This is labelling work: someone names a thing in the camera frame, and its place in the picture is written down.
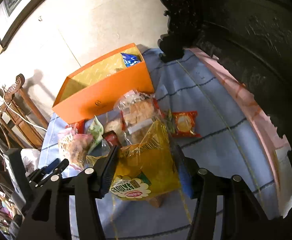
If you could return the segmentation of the dark carved wooden sofa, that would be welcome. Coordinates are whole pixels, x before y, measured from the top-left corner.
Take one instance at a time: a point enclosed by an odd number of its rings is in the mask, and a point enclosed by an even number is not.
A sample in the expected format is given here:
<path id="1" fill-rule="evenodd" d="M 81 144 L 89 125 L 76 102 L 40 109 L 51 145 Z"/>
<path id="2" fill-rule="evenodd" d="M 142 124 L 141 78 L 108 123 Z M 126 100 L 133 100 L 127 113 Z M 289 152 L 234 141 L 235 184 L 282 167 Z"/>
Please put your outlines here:
<path id="1" fill-rule="evenodd" d="M 169 18 L 162 61 L 191 47 L 216 56 L 288 139 L 292 166 L 292 0 L 160 1 Z"/>

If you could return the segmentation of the brown carved wooden stand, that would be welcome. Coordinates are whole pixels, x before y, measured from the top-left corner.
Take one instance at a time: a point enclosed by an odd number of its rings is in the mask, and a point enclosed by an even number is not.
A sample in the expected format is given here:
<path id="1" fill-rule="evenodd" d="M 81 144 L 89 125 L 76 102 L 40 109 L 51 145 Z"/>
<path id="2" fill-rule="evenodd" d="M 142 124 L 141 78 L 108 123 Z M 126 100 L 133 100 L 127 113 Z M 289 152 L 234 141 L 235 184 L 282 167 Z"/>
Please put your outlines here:
<path id="1" fill-rule="evenodd" d="M 26 141 L 32 146 L 39 150 L 43 144 L 43 137 L 38 132 L 38 130 L 47 131 L 48 121 L 41 114 L 39 109 L 36 107 L 31 98 L 27 95 L 23 85 L 25 83 L 25 77 L 22 74 L 16 76 L 15 83 L 10 87 L 2 87 L 3 91 L 3 103 L 0 106 L 0 125 L 4 135 L 10 134 L 11 137 L 21 146 L 26 148 L 27 146 L 19 139 L 15 132 L 8 126 L 7 123 L 3 120 L 2 116 L 4 113 L 9 116 L 10 121 L 17 127 L 19 132 L 23 135 Z M 35 117 L 39 120 L 40 124 L 36 125 L 30 122 L 20 106 L 18 106 L 15 101 L 15 95 L 19 94 L 22 100 L 34 113 Z"/>

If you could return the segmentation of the dark red chocolate wafer bar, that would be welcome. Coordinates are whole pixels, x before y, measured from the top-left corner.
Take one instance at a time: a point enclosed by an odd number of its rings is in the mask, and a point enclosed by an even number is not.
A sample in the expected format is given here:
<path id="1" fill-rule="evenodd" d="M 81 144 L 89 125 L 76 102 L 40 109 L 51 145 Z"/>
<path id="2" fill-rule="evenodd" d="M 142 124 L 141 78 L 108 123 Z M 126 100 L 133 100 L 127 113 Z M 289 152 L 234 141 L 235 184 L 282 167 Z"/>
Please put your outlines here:
<path id="1" fill-rule="evenodd" d="M 115 131 L 109 131 L 103 134 L 103 143 L 105 146 L 111 148 L 113 146 L 122 147 Z"/>

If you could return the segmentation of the orange cardboard box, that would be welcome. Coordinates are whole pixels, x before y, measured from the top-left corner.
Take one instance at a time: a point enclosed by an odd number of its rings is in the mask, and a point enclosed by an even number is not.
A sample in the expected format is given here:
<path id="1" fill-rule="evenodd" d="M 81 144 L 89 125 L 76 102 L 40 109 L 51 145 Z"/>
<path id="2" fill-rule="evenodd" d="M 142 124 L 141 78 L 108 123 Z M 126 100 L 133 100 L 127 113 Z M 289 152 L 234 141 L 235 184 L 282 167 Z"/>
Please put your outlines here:
<path id="1" fill-rule="evenodd" d="M 121 53 L 138 55 L 141 63 L 126 67 Z M 154 93 L 143 55 L 134 43 L 113 50 L 68 75 L 53 111 L 68 124 L 89 120 L 113 109 L 130 90 Z"/>

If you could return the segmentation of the blue cookie snack bag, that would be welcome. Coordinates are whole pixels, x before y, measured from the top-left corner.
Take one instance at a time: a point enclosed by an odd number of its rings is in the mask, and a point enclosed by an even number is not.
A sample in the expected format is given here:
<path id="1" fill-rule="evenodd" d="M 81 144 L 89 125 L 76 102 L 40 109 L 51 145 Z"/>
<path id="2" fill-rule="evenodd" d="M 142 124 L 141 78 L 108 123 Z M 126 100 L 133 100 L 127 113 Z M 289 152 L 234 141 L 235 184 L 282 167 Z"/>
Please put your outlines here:
<path id="1" fill-rule="evenodd" d="M 127 68 L 134 66 L 135 64 L 141 63 L 141 58 L 138 55 L 121 53 L 121 56 Z"/>

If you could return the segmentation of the clear bag of pastries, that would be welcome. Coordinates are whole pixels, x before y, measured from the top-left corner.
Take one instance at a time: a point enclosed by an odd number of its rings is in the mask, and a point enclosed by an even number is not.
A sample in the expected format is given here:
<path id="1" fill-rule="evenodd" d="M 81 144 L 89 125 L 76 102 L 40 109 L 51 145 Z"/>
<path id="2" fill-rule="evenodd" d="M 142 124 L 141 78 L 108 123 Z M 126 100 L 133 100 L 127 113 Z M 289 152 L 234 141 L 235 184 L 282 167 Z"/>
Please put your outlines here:
<path id="1" fill-rule="evenodd" d="M 125 140 L 129 145 L 140 143 L 151 125 L 163 118 L 154 96 L 137 90 L 122 95 L 114 110 L 122 116 Z"/>

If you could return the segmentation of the pink clear snack bag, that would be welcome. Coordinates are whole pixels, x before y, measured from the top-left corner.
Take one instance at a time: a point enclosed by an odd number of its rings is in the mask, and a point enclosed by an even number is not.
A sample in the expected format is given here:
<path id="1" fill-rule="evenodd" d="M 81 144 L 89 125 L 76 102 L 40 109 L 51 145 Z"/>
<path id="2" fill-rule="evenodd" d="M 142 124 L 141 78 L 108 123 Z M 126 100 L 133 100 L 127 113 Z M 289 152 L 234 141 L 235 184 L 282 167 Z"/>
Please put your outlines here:
<path id="1" fill-rule="evenodd" d="M 68 159 L 73 168 L 83 170 L 92 141 L 92 135 L 80 134 L 71 127 L 63 129 L 58 133 L 59 154 Z"/>

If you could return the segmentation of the red orange snack packet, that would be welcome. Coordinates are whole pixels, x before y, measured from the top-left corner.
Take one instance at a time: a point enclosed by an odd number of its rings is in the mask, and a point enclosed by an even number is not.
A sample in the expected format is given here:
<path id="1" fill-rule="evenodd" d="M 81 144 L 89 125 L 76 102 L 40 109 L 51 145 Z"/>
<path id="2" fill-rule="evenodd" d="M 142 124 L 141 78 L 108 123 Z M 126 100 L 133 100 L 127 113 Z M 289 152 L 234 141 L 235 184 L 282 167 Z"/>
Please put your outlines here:
<path id="1" fill-rule="evenodd" d="M 172 112 L 173 132 L 175 138 L 200 138 L 201 135 L 196 133 L 197 111 Z"/>

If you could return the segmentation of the green white snack packet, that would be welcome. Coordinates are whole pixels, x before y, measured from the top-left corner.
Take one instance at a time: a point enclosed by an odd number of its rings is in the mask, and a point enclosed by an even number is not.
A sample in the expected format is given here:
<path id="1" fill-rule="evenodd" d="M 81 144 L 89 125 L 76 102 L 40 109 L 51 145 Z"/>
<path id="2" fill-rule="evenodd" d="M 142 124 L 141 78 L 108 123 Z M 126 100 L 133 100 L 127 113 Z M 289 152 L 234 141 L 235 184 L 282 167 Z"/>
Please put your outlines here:
<path id="1" fill-rule="evenodd" d="M 87 130 L 87 133 L 93 137 L 90 148 L 88 150 L 88 154 L 91 154 L 92 151 L 101 143 L 104 133 L 104 127 L 98 120 L 97 116 L 94 117 L 90 127 Z"/>

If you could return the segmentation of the yellow transparent snack bag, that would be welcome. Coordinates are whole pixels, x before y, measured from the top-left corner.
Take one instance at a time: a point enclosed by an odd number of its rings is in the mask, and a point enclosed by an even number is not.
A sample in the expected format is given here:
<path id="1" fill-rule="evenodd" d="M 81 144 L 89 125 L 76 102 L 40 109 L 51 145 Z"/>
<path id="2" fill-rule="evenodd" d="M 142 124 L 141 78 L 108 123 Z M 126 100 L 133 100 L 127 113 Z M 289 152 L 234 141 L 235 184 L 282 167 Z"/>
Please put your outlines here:
<path id="1" fill-rule="evenodd" d="M 119 150 L 109 192 L 122 200 L 146 200 L 179 186 L 166 126 L 156 120 L 140 143 Z"/>

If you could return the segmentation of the pink cushion border cloth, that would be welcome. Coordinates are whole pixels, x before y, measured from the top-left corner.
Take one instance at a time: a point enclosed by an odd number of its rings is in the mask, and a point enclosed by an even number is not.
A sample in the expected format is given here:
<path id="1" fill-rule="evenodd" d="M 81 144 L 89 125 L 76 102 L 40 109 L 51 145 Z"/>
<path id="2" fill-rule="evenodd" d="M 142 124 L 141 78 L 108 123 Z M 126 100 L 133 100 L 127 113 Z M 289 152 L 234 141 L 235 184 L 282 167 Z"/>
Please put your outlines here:
<path id="1" fill-rule="evenodd" d="M 278 136 L 277 128 L 254 100 L 254 95 L 217 62 L 216 56 L 210 57 L 198 48 L 191 48 L 191 51 L 217 77 L 250 122 L 274 176 L 279 213 L 282 217 L 286 217 L 292 208 L 292 167 L 287 156 L 291 147 L 287 138 Z"/>

